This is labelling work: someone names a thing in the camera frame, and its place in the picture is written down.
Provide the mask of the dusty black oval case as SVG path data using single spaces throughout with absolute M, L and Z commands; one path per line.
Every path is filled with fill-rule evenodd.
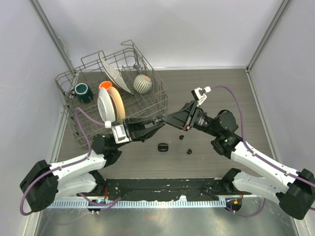
M 153 125 L 161 124 L 163 122 L 162 116 L 156 116 L 156 117 L 151 118 L 151 122 Z

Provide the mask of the glossy black charging case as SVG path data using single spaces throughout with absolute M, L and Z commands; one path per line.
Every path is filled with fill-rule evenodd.
M 169 150 L 169 145 L 167 143 L 159 143 L 157 148 L 160 152 L 167 152 Z

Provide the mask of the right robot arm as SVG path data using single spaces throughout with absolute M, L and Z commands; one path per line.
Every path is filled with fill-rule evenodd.
M 262 196 L 277 203 L 285 213 L 298 220 L 304 219 L 312 208 L 315 201 L 314 174 L 307 169 L 298 171 L 290 168 L 249 145 L 244 136 L 235 134 L 238 125 L 230 111 L 222 110 L 211 118 L 197 106 L 196 101 L 192 101 L 161 119 L 184 131 L 195 128 L 214 136 L 211 145 L 219 155 L 239 162 L 260 175 L 253 177 L 237 169 L 229 170 L 222 182 L 227 194 L 239 190 Z

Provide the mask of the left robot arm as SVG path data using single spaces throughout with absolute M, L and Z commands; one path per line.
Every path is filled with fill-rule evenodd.
M 92 193 L 100 196 L 105 181 L 99 170 L 115 164 L 122 154 L 120 147 L 131 142 L 145 142 L 165 123 L 158 116 L 125 118 L 121 124 L 107 120 L 101 125 L 109 132 L 95 135 L 88 143 L 86 154 L 62 162 L 41 160 L 35 163 L 20 183 L 22 215 L 42 211 L 53 201 L 71 195 Z

